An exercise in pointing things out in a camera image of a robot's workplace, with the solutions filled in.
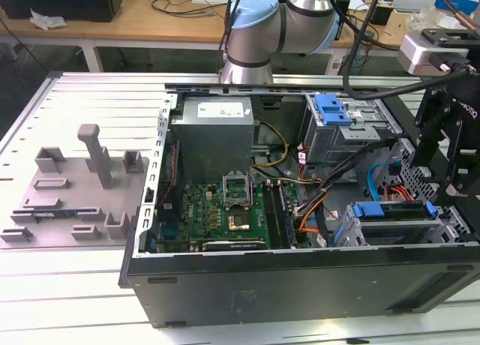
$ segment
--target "cable on workbench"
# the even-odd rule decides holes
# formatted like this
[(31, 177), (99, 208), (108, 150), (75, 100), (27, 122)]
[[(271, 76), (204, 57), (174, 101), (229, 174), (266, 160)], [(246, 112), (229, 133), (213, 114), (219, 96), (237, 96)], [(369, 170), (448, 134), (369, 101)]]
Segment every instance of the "cable on workbench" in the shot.
[(340, 9), (340, 7), (338, 6), (337, 2), (335, 0), (329, 0), (330, 3), (331, 3), (331, 6), (334, 8), (334, 10), (337, 12), (338, 16), (342, 19), (342, 21), (344, 23), (346, 23), (352, 30), (353, 32), (355, 33), (355, 37), (360, 37), (363, 41), (367, 41), (367, 42), (370, 42), (372, 43), (373, 45), (377, 45), (378, 47), (382, 47), (383, 49), (387, 49), (387, 50), (392, 50), (392, 51), (398, 51), (398, 48), (397, 47), (394, 47), (394, 46), (389, 46), (389, 45), (386, 45), (384, 43), (381, 43), (377, 40), (374, 40), (372, 38), (369, 38), (367, 36), (365, 36), (364, 34), (359, 34), (360, 33), (360, 30), (359, 28), (357, 28), (353, 22), (350, 21), (350, 19), (347, 17), (347, 15), (345, 15), (343, 13), (343, 11)]

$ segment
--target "computer case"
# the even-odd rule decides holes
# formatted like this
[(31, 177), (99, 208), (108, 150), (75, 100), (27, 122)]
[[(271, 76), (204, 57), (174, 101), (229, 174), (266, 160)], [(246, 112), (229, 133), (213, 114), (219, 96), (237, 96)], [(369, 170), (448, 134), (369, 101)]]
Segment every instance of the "computer case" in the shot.
[(120, 9), (122, 0), (0, 0), (0, 6), (11, 19), (28, 19), (30, 9), (66, 20), (109, 22)]

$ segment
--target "orange wire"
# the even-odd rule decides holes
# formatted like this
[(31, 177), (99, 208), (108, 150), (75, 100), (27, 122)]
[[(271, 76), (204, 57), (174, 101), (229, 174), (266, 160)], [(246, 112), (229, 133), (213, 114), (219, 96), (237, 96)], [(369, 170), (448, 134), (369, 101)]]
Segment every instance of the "orange wire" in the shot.
[(324, 196), (320, 197), (320, 199), (315, 203), (315, 205), (308, 210), (308, 213), (304, 216), (303, 220), (300, 223), (300, 227), (298, 228), (299, 233), (318, 233), (318, 229), (308, 229), (304, 228), (305, 224), (307, 223), (307, 219), (310, 216), (312, 212), (317, 208), (318, 205), (322, 203), (323, 200), (327, 197), (328, 194), (325, 194)]
[(391, 187), (391, 189), (392, 189), (394, 192), (396, 192), (397, 194), (399, 194), (399, 195), (402, 197), (402, 199), (407, 200), (407, 199), (405, 198), (404, 193), (402, 193), (399, 189), (397, 189), (396, 187)]
[[(308, 150), (310, 150), (310, 146), (307, 146), (306, 148), (303, 148), (302, 150), (298, 150), (298, 152), (307, 152)], [(304, 178), (302, 176), (302, 171), (303, 169), (305, 168), (305, 164), (303, 163), (302, 165), (300, 165), (300, 167), (298, 168), (298, 178), (300, 180), (302, 180), (303, 182), (309, 182), (310, 179), (309, 178)], [(323, 179), (322, 178), (316, 178), (316, 181), (318, 182), (322, 182)]]
[(413, 201), (415, 200), (406, 187), (402, 186), (402, 189), (405, 191), (406, 195)]
[(410, 193), (408, 192), (408, 190), (405, 187), (399, 186), (398, 190), (400, 190), (403, 193), (403, 195), (405, 195), (407, 200), (413, 201), (413, 198), (410, 196)]

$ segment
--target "white table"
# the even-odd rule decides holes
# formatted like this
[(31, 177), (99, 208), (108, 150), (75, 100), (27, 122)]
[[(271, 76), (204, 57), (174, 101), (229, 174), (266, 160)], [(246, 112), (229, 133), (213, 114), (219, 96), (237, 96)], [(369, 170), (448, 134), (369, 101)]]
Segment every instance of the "white table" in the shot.
[[(81, 122), (100, 125), (112, 156), (148, 150), (164, 82), (216, 83), (211, 75), (66, 73), (48, 79), (0, 142), (0, 227), (9, 227), (41, 146), (86, 156)], [(357, 86), (416, 79), (359, 77)], [(276, 83), (340, 83), (336, 76), (276, 76)], [(403, 97), (413, 112), (421, 93)], [(480, 344), (480, 283), (425, 314), (153, 329), (131, 289), (117, 286), (123, 250), (0, 251), (0, 344)]]

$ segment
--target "black power cord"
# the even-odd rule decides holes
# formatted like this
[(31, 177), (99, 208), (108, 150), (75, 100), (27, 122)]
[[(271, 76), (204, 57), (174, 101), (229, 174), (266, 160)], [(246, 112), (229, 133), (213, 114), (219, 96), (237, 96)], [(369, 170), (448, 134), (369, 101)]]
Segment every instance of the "black power cord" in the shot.
[(3, 21), (1, 16), (0, 16), (0, 23), (3, 25), (5, 30), (7, 30), (8, 34), (13, 36), (13, 38), (18, 42), (18, 44), (20, 44), (22, 48), (25, 49), (25, 51), (30, 54), (31, 58), (34, 59), (46, 73), (48, 73), (49, 71), (45, 67), (45, 65), (42, 64), (42, 62), (38, 60), (35, 55), (33, 55), (33, 52), (30, 51), (30, 49), (8, 28), (7, 24), (5, 24), (5, 21)]
[(374, 100), (374, 99), (382, 99), (382, 98), (389, 98), (392, 96), (398, 96), (402, 94), (408, 94), (410, 92), (417, 92), (418, 90), (423, 90), (429, 88), (431, 86), (438, 86), (445, 83), (449, 83), (452, 80), (458, 80), (462, 77), (466, 77), (470, 75), (470, 70), (468, 67), (461, 67), (455, 72), (449, 73), (448, 75), (433, 78), (430, 80), (416, 82), (414, 84), (401, 86), (400, 88), (390, 88), (384, 91), (374, 91), (374, 92), (357, 92), (353, 90), (352, 86), (350, 86), (350, 68), (352, 67), (353, 61), (356, 57), (356, 53), (359, 51), (360, 42), (365, 35), (365, 30), (367, 29), (368, 23), (370, 22), (371, 17), (374, 14), (375, 7), (377, 6), (378, 0), (372, 0), (371, 6), (368, 9), (367, 15), (365, 16), (365, 20), (360, 28), (360, 32), (358, 36), (353, 41), (352, 50), (347, 57), (345, 63), (345, 71), (343, 73), (343, 89), (346, 93), (353, 99), (356, 100)]
[[(182, 15), (198, 15), (197, 13), (199, 13), (200, 11), (204, 11), (204, 10), (208, 10), (208, 9), (214, 9), (216, 7), (219, 7), (219, 6), (224, 6), (224, 4), (213, 4), (213, 5), (209, 5), (209, 6), (205, 6), (205, 7), (201, 7), (200, 9), (193, 9), (193, 10), (187, 10), (187, 11), (168, 11), (168, 10), (165, 10), (165, 9), (162, 9), (161, 7), (158, 7), (156, 5), (156, 3), (160, 1), (160, 0), (154, 0), (151, 2), (151, 7), (154, 8), (156, 11), (160, 11), (161, 13), (164, 13), (164, 14), (167, 14), (167, 15), (171, 15), (171, 16), (177, 16), (177, 17), (181, 17)], [(184, 4), (185, 2), (189, 2), (190, 0), (187, 0), (187, 1), (184, 1), (180, 4), (168, 4), (168, 5), (182, 5)]]
[(345, 15), (342, 10), (340, 9), (340, 7), (338, 6), (337, 2), (335, 0), (329, 0), (330, 3), (331, 3), (331, 6), (334, 8), (334, 10), (337, 12), (338, 16), (342, 19), (342, 21), (344, 23), (346, 23), (352, 30), (353, 32), (355, 33), (355, 35), (357, 37), (360, 37), (362, 41), (367, 41), (369, 43), (372, 43), (373, 45), (377, 45), (378, 47), (381, 47), (383, 49), (387, 49), (387, 50), (392, 50), (392, 51), (398, 51), (398, 48), (395, 47), (395, 46), (389, 46), (389, 45), (386, 45), (384, 43), (381, 43), (379, 42), (378, 40), (374, 40), (372, 39), (371, 37), (367, 37), (365, 36), (365, 34), (360, 34), (360, 30), (359, 28), (357, 28), (353, 22), (350, 21), (350, 19), (347, 17), (347, 15)]
[(220, 43), (218, 44), (218, 53), (216, 58), (216, 71), (218, 73), (218, 58), (222, 53), (222, 46), (225, 44), (225, 50), (227, 50), (228, 40), (230, 39), (230, 32), (232, 31), (233, 21), (235, 20), (235, 12), (237, 11), (237, 7), (239, 6), (240, 0), (235, 1), (235, 6), (233, 7), (232, 11), (230, 11), (232, 0), (228, 0), (226, 3), (226, 10), (225, 10), (225, 29), (223, 30), (222, 38), (220, 39)]

